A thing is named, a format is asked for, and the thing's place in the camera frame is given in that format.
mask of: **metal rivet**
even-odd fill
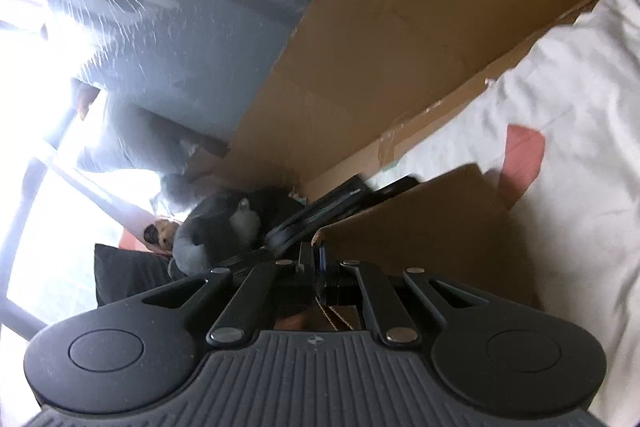
[[[386,332],[386,339],[398,344],[407,344],[418,338],[418,332],[411,328],[391,328]]]
[[[209,336],[220,344],[230,344],[241,340],[244,337],[244,331],[239,328],[218,328]]]

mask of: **dog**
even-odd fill
[[[150,245],[160,247],[165,253],[171,254],[174,251],[174,235],[180,223],[169,219],[158,219],[146,227],[144,239]]]

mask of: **ridged rubber surface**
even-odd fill
[[[496,418],[442,391],[415,353],[367,331],[263,331],[213,353],[177,396],[154,409],[87,418],[45,409],[30,427],[602,427],[583,411],[537,421]]]

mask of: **black plastic mount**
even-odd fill
[[[271,331],[281,303],[354,305],[365,330]],[[586,331],[408,269],[333,261],[216,268],[39,333],[41,425],[597,425],[606,370]]]
[[[416,185],[418,181],[414,177],[405,176],[373,191],[360,176],[353,176],[270,230],[265,238],[265,247],[279,259],[301,241],[310,241],[319,228],[353,216]]]

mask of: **dog nose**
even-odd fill
[[[149,225],[146,227],[145,232],[143,233],[143,238],[150,245],[158,244],[158,229],[156,229],[155,225]]]

